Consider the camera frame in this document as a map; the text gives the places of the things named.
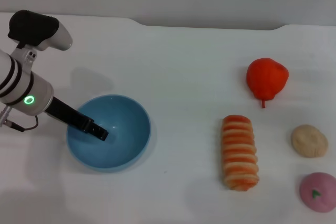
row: cable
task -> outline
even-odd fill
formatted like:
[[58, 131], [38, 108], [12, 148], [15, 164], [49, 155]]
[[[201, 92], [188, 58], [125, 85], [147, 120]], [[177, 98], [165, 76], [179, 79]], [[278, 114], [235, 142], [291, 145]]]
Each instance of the cable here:
[[12, 129], [17, 130], [17, 131], [24, 132], [24, 131], [33, 130], [33, 129], [35, 129], [38, 126], [38, 118], [37, 118], [37, 116], [35, 116], [35, 120], [36, 120], [36, 124], [33, 127], [29, 127], [29, 128], [23, 128], [22, 126], [18, 125], [17, 123], [12, 122], [11, 120], [6, 120], [4, 124], [6, 126], [12, 128]]
[[38, 126], [38, 117], [35, 116], [36, 124], [33, 127], [25, 128], [25, 131], [30, 131], [35, 129]]

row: pink dessert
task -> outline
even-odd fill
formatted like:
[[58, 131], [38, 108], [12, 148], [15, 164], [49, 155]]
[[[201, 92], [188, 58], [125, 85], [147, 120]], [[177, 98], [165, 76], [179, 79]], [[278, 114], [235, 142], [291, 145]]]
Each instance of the pink dessert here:
[[336, 178], [328, 173], [312, 173], [300, 185], [303, 202], [316, 212], [330, 212], [336, 207]]

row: striped bread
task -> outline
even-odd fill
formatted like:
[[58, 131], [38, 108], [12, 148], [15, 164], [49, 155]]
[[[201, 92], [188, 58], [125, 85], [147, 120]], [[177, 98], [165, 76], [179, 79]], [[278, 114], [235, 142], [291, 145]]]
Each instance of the striped bread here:
[[224, 183], [231, 190], [247, 191], [259, 177], [257, 149], [251, 121], [242, 115], [229, 115], [222, 126], [222, 168]]

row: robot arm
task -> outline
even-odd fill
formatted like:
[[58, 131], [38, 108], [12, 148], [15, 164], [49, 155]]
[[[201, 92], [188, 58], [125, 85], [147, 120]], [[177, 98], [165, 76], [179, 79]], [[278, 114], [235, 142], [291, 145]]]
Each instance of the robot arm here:
[[0, 126], [5, 124], [23, 131], [24, 128], [7, 120], [12, 108], [31, 116], [46, 112], [104, 141], [108, 135], [105, 129], [55, 98], [51, 84], [31, 71], [37, 57], [34, 48], [71, 47], [72, 38], [65, 27], [56, 18], [21, 10], [11, 18], [8, 36], [18, 46], [11, 55], [0, 51], [0, 102], [6, 105], [0, 113]]

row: cookie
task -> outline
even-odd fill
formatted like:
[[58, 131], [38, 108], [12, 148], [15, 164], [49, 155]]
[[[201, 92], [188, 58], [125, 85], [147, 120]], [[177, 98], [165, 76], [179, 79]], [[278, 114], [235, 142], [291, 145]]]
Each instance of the cookie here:
[[291, 135], [294, 149], [304, 157], [323, 157], [328, 149], [328, 140], [317, 128], [301, 125]]

